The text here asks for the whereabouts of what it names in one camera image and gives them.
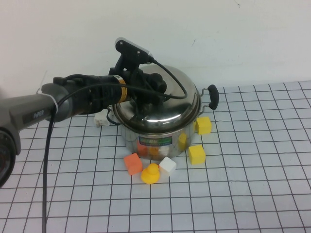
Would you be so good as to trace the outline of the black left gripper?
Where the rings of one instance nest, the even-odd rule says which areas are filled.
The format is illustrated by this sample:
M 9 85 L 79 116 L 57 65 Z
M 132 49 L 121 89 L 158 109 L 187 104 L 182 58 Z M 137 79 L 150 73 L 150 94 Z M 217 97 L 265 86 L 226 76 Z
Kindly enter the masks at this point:
M 129 85 L 136 89 L 131 89 L 131 97 L 137 106 L 152 104 L 155 106 L 162 105 L 167 98 L 162 93 L 152 94 L 154 91 L 149 83 L 156 82 L 155 73 L 146 73 L 136 68 L 129 79 Z

